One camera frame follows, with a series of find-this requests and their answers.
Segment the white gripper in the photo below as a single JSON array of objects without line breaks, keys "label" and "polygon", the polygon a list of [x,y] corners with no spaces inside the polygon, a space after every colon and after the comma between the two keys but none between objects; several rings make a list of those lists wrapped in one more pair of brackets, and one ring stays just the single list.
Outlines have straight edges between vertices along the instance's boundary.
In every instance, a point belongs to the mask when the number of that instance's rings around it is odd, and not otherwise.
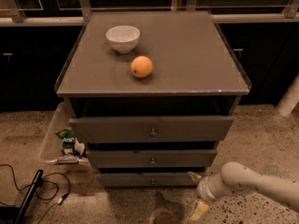
[{"label": "white gripper", "polygon": [[197,221],[208,210],[209,203],[214,203],[220,198],[221,176],[210,175],[201,177],[194,172],[188,172],[194,184],[197,184],[197,196],[203,201],[196,200],[193,204],[190,219]]}]

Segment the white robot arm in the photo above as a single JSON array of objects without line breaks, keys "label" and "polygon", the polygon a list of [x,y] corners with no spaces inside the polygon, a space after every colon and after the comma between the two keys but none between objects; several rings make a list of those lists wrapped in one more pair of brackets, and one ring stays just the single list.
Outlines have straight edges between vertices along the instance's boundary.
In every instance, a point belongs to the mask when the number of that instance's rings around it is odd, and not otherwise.
[{"label": "white robot arm", "polygon": [[299,182],[272,175],[262,175],[239,162],[227,162],[214,175],[188,175],[196,185],[191,220],[197,221],[218,199],[239,196],[251,191],[262,194],[276,203],[299,212]]}]

